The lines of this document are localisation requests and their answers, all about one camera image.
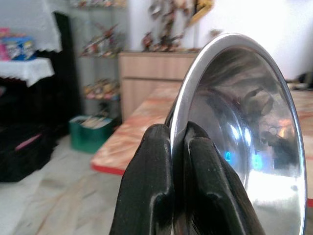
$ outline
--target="pink object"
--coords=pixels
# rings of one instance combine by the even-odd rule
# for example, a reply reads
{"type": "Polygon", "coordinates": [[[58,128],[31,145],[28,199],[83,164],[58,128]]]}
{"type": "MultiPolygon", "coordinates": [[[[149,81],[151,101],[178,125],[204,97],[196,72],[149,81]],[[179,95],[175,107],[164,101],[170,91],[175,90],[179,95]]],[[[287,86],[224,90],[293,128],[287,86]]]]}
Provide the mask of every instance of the pink object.
{"type": "Polygon", "coordinates": [[[10,29],[9,28],[0,28],[0,38],[1,37],[9,37],[10,29]]]}
{"type": "Polygon", "coordinates": [[[111,99],[112,98],[112,95],[110,95],[110,94],[105,94],[104,95],[104,99],[111,99]]]}
{"type": "Polygon", "coordinates": [[[2,43],[1,39],[0,39],[0,60],[10,60],[5,45],[2,43]]]}
{"type": "Polygon", "coordinates": [[[93,92],[90,92],[86,97],[87,97],[87,99],[94,99],[95,95],[93,92]]]}
{"type": "Polygon", "coordinates": [[[36,139],[38,139],[41,136],[41,134],[38,134],[22,143],[20,143],[18,146],[15,147],[15,151],[18,151],[22,148],[24,148],[25,146],[29,145],[30,143],[32,143],[33,141],[35,141],[36,139]]]}

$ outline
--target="marble floor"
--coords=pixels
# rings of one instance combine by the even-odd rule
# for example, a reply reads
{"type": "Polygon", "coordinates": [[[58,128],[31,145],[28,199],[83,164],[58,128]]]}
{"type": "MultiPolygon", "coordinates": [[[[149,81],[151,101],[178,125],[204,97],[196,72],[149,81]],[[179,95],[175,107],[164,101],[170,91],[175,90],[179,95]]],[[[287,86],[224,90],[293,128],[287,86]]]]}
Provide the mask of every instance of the marble floor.
{"type": "MultiPolygon", "coordinates": [[[[0,235],[108,235],[121,176],[91,170],[91,157],[65,137],[43,169],[0,184],[0,235]]],[[[313,235],[313,208],[306,235],[313,235]]]]}

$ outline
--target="green plastic crate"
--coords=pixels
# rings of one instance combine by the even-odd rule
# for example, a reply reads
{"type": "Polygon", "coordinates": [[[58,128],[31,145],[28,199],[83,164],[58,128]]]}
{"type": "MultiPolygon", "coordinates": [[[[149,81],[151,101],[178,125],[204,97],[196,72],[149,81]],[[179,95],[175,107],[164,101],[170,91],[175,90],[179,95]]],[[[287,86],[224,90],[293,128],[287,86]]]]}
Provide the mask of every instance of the green plastic crate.
{"type": "Polygon", "coordinates": [[[92,129],[81,125],[81,122],[88,118],[89,116],[77,116],[69,121],[71,146],[76,150],[95,153],[112,135],[112,119],[106,118],[103,120],[106,123],[105,126],[92,129]]]}

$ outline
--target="pink box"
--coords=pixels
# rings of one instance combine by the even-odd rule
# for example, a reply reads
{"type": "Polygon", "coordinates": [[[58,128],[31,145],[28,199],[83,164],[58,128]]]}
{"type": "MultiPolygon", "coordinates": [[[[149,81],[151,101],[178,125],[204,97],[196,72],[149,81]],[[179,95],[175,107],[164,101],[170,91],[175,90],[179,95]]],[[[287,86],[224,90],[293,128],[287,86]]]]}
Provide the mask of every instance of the pink box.
{"type": "Polygon", "coordinates": [[[0,38],[0,60],[10,60],[10,57],[6,51],[5,45],[0,38]]]}
{"type": "Polygon", "coordinates": [[[10,36],[10,28],[0,28],[0,38],[9,37],[9,36],[10,36]]]}

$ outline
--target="marble tabletop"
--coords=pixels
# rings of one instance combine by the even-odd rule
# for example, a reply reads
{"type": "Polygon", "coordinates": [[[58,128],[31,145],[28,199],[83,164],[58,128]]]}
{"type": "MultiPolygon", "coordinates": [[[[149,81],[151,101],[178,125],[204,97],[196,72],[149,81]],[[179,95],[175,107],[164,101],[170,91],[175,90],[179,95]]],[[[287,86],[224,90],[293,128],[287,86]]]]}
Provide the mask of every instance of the marble tabletop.
{"type": "MultiPolygon", "coordinates": [[[[97,151],[91,161],[92,168],[122,175],[146,129],[164,123],[178,91],[179,85],[157,87],[97,151]]],[[[306,159],[313,161],[313,92],[292,91],[291,95],[300,119],[306,159]]]]}

